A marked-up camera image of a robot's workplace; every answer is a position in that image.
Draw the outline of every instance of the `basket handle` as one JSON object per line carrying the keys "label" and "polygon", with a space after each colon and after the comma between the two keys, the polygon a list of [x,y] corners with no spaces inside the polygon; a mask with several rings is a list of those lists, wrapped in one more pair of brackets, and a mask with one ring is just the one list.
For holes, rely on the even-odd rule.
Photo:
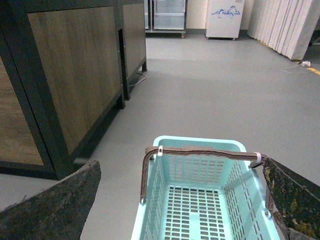
{"label": "basket handle", "polygon": [[258,152],[239,152],[239,151],[226,151],[217,150],[212,148],[182,148],[182,147],[165,147],[165,146],[151,146],[145,149],[145,156],[142,164],[142,177],[141,177],[141,188],[140,188],[140,203],[146,202],[147,195],[147,181],[148,181],[148,168],[149,160],[154,154],[168,154],[168,155],[206,155],[225,157],[232,160],[240,161],[252,161],[249,165],[250,168],[256,168],[263,164],[267,156]]}

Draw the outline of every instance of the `shopping basket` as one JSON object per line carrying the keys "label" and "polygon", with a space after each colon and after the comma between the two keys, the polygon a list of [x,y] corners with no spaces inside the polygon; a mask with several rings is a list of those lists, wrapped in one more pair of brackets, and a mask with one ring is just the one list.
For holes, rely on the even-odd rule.
{"label": "shopping basket", "polygon": [[[244,160],[241,143],[161,136],[153,145],[160,147],[143,166],[131,240],[280,239],[262,184],[249,167],[255,163]],[[166,154],[167,147],[190,151]],[[220,156],[208,149],[221,150]],[[227,151],[239,152],[238,160]],[[259,153],[253,156],[261,159]]]}

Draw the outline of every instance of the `wood panel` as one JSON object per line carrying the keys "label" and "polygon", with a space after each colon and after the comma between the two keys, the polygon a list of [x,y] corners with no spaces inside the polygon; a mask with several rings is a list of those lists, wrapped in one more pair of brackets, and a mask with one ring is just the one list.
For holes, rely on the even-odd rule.
{"label": "wood panel", "polygon": [[123,30],[127,74],[130,77],[146,56],[145,7],[123,5]]}
{"label": "wood panel", "polygon": [[28,18],[71,154],[121,89],[114,7]]}
{"label": "wood panel", "polygon": [[0,161],[43,165],[1,58]]}

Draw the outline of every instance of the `wooden cabinet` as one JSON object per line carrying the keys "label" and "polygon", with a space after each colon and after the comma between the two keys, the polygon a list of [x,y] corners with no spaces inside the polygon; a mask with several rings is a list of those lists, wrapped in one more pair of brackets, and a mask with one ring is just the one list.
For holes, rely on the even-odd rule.
{"label": "wooden cabinet", "polygon": [[119,0],[120,51],[122,53],[123,91],[126,100],[137,78],[137,72],[147,71],[145,13],[143,0]]}
{"label": "wooden cabinet", "polygon": [[62,179],[124,108],[117,5],[4,0],[0,19],[0,172]]}

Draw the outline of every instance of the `white wall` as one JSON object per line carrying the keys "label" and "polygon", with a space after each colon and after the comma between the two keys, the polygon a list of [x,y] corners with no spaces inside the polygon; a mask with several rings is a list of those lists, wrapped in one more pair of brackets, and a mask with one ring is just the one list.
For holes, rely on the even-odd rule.
{"label": "white wall", "polygon": [[[254,0],[245,0],[240,29],[247,30],[249,26]],[[205,29],[208,0],[188,0],[186,13],[187,29]]]}
{"label": "white wall", "polygon": [[187,29],[205,29],[208,0],[188,0],[186,10]]}

